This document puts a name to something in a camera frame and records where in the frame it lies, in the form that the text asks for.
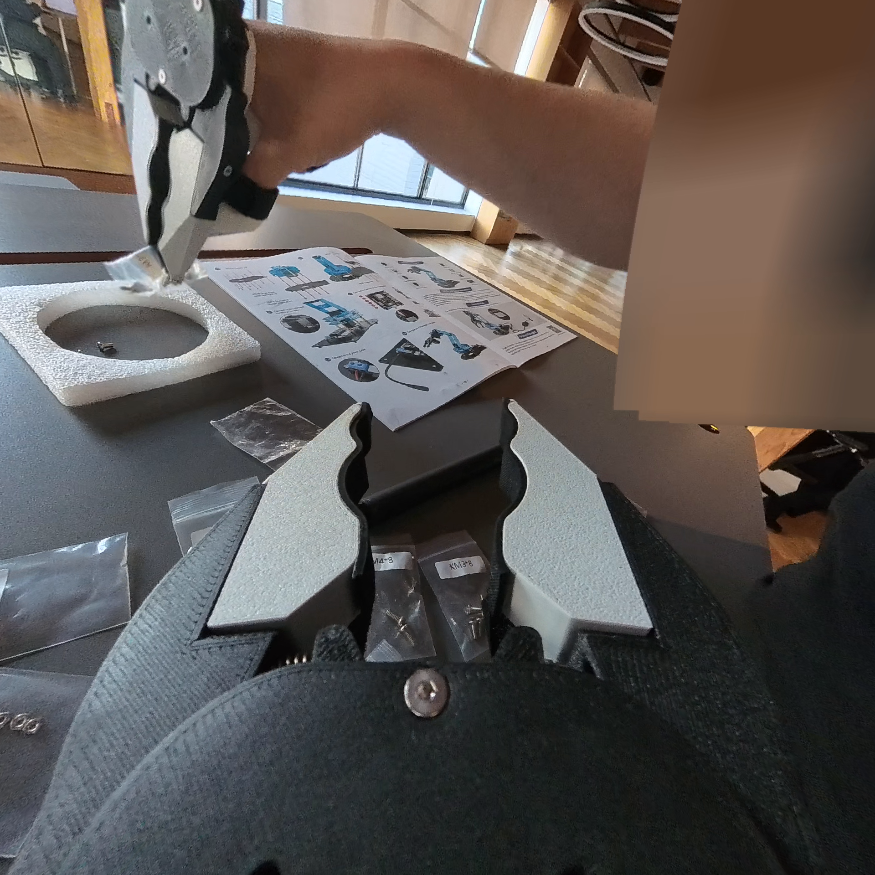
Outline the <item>white foam square with hole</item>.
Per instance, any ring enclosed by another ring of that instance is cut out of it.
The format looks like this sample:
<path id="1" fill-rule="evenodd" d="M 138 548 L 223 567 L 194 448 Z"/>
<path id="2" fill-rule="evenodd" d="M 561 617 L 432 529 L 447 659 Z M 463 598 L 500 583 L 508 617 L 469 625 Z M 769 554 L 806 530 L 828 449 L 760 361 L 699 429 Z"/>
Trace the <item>white foam square with hole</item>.
<path id="1" fill-rule="evenodd" d="M 66 350 L 46 330 L 57 319 L 102 305 L 170 312 L 206 329 L 206 339 L 176 357 L 94 357 Z M 1 289 L 2 336 L 67 407 L 164 388 L 260 359 L 259 343 L 185 284 L 162 290 L 132 281 L 86 281 Z"/>

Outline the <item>printed instruction booklet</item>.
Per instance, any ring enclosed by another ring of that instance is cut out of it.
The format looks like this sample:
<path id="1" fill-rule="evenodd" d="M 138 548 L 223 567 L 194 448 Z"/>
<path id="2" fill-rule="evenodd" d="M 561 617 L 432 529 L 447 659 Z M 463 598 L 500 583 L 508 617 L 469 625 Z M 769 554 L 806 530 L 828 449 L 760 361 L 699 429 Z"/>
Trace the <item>printed instruction booklet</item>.
<path id="1" fill-rule="evenodd" d="M 438 256 L 311 247 L 201 267 L 391 431 L 573 339 Z"/>

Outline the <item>clear bag with red strip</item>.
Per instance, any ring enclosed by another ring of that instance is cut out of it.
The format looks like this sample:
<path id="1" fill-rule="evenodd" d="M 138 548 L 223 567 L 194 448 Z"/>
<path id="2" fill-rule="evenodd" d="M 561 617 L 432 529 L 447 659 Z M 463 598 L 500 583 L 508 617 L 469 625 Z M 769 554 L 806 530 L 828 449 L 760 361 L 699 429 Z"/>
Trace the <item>clear bag with red strip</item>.
<path id="1" fill-rule="evenodd" d="M 321 429 L 279 402 L 265 398 L 210 423 L 229 443 L 276 471 Z"/>

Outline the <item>dark grey desk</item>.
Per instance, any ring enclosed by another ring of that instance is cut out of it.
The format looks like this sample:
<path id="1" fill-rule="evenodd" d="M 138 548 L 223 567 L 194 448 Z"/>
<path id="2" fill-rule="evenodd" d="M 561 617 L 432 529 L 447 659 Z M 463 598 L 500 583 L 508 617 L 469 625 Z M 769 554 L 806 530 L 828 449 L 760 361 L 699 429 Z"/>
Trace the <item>dark grey desk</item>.
<path id="1" fill-rule="evenodd" d="M 376 425 L 373 489 L 499 438 L 500 396 L 519 400 L 598 474 L 655 608 L 634 640 L 584 634 L 580 667 L 494 659 L 438 669 L 447 706 L 415 716 L 412 672 L 366 662 L 262 671 L 269 635 L 199 639 L 212 578 L 172 548 L 159 503 L 242 472 L 206 423 L 279 388 L 327 421 L 345 401 L 278 341 L 267 364 L 115 399 L 81 413 L 2 353 L 2 557 L 128 531 L 131 633 L 64 655 L 98 668 L 50 806 L 16 872 L 413 873 L 789 871 L 771 698 L 730 637 L 724 608 L 689 568 L 729 559 L 751 583 L 767 549 L 695 535 L 656 511 L 694 510 L 718 534 L 754 530 L 753 461 L 723 454 L 738 429 L 646 426 L 612 412 L 616 355 L 573 340 L 396 433 Z M 618 487 L 649 511 L 619 499 Z M 651 527 L 649 520 L 656 520 Z"/>

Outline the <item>person's right forearm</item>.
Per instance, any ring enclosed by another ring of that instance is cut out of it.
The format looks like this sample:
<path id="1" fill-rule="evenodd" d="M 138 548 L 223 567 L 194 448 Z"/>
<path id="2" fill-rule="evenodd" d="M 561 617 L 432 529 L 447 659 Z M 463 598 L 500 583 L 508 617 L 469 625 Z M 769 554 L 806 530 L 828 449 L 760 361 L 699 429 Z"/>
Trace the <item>person's right forearm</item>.
<path id="1" fill-rule="evenodd" d="M 398 40 L 374 49 L 381 132 L 566 252 L 628 269 L 653 104 Z"/>

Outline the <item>clear bag of silver screws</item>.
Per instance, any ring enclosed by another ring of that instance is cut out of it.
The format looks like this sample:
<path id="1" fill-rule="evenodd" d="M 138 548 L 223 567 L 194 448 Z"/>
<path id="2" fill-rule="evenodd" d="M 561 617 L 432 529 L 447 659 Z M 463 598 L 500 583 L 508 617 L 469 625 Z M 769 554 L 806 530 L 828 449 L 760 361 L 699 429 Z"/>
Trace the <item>clear bag of silver screws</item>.
<path id="1" fill-rule="evenodd" d="M 105 262 L 103 267 L 112 280 L 121 283 L 124 289 L 137 293 L 159 293 L 171 286 L 207 278 L 206 271 L 197 261 L 183 277 L 171 278 L 155 247 L 143 247 Z"/>

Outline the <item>clear bag of silver nuts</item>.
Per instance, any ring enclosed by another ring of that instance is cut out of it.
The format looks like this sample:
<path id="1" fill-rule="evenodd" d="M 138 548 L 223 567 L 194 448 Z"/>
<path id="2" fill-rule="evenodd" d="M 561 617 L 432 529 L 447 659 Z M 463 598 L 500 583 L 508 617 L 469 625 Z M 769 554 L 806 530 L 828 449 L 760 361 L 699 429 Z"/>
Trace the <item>clear bag of silver nuts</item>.
<path id="1" fill-rule="evenodd" d="M 40 809 L 93 678 L 1 669 L 1 857 L 14 858 Z"/>

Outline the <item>black chair base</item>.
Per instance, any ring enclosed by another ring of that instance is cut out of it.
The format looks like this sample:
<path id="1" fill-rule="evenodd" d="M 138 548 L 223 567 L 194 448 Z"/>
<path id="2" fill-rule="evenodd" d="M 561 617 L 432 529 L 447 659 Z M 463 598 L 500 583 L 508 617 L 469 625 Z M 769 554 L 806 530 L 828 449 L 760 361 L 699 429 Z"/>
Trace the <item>black chair base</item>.
<path id="1" fill-rule="evenodd" d="M 873 432 L 812 432 L 760 473 L 767 528 L 781 532 L 783 515 L 827 511 L 873 458 Z"/>

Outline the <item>person's right hand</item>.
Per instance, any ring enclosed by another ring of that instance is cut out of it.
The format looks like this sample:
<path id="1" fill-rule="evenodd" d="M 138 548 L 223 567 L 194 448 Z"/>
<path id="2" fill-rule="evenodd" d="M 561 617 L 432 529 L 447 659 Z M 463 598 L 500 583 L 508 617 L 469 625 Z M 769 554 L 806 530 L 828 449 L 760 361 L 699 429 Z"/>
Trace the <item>person's right hand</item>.
<path id="1" fill-rule="evenodd" d="M 381 133 L 391 94 L 388 42 L 275 26 L 248 27 L 256 48 L 249 108 L 257 123 L 243 172 L 275 189 Z"/>

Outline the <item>large glazed window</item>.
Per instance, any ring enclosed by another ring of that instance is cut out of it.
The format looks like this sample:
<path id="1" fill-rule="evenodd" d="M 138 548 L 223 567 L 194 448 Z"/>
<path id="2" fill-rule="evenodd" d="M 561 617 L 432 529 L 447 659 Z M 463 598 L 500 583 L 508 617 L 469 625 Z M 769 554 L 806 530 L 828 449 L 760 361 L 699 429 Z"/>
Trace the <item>large glazed window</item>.
<path id="1" fill-rule="evenodd" d="M 395 137 L 371 137 L 321 168 L 292 173 L 285 185 L 342 197 L 462 208 L 468 188 Z"/>

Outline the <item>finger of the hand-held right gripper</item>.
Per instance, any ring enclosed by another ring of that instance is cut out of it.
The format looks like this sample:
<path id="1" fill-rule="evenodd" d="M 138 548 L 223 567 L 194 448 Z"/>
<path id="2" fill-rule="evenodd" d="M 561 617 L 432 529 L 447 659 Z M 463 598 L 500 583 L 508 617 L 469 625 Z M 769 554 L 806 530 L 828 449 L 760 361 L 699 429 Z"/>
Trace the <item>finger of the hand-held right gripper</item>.
<path id="1" fill-rule="evenodd" d="M 127 132 L 144 239 L 161 255 L 180 253 L 177 228 L 165 217 L 170 202 L 170 137 L 180 128 L 180 104 L 159 89 L 129 84 Z"/>
<path id="2" fill-rule="evenodd" d="M 221 164 L 225 134 L 217 129 L 205 139 L 191 128 L 159 127 L 166 147 L 169 187 L 160 211 L 158 252 L 170 283 L 180 283 L 205 242 L 232 231 L 232 212 L 211 201 L 213 183 L 225 182 Z"/>

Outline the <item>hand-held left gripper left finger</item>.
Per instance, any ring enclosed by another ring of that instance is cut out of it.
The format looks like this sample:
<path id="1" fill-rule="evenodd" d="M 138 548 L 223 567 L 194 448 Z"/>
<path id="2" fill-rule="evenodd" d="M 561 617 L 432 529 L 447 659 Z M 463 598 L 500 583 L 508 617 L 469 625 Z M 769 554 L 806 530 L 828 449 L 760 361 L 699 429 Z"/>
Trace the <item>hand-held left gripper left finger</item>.
<path id="1" fill-rule="evenodd" d="M 366 454 L 373 414 L 357 402 L 263 487 L 206 622 L 212 633 L 278 632 L 310 654 L 318 632 L 364 606 Z"/>

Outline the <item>labelled clear screw bag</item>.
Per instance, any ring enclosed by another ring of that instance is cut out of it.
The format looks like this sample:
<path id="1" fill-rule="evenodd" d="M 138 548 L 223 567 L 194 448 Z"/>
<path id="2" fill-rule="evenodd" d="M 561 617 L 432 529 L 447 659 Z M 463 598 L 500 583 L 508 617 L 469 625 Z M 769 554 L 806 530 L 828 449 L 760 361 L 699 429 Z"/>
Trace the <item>labelled clear screw bag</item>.
<path id="1" fill-rule="evenodd" d="M 180 552 L 184 556 L 213 529 L 249 489 L 260 485 L 257 477 L 223 482 L 167 502 Z"/>
<path id="2" fill-rule="evenodd" d="M 490 662 L 489 562 L 464 530 L 417 545 L 420 570 L 432 590 L 454 661 Z"/>
<path id="3" fill-rule="evenodd" d="M 375 600 L 366 637 L 367 662 L 410 662 L 436 656 L 413 544 L 371 549 Z"/>

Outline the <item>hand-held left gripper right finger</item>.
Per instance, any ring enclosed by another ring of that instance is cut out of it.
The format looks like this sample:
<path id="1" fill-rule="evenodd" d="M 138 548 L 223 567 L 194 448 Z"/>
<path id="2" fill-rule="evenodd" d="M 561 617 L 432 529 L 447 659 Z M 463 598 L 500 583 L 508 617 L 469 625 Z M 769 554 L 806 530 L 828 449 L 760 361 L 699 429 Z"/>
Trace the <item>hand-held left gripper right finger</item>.
<path id="1" fill-rule="evenodd" d="M 521 496 L 500 525 L 504 613 L 539 633 L 551 662 L 579 632 L 647 636 L 653 622 L 596 474 L 518 401 L 507 411 Z"/>

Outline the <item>person's black clothing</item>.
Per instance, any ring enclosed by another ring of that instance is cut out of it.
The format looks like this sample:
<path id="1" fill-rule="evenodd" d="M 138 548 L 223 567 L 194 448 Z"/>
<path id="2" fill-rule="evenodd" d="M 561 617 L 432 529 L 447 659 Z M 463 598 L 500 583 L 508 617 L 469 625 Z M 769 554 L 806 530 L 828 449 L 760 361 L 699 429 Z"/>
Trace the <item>person's black clothing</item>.
<path id="1" fill-rule="evenodd" d="M 826 872 L 873 873 L 873 465 L 832 501 L 815 555 L 746 602 Z"/>

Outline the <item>large clear parts bag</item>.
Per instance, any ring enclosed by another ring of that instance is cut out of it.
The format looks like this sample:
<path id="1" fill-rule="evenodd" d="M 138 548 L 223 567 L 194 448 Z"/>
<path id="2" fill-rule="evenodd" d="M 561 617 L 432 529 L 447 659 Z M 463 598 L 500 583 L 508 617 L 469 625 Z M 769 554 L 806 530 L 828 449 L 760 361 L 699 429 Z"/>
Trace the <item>large clear parts bag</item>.
<path id="1" fill-rule="evenodd" d="M 132 615 L 126 533 L 1 562 L 1 661 L 118 628 Z"/>

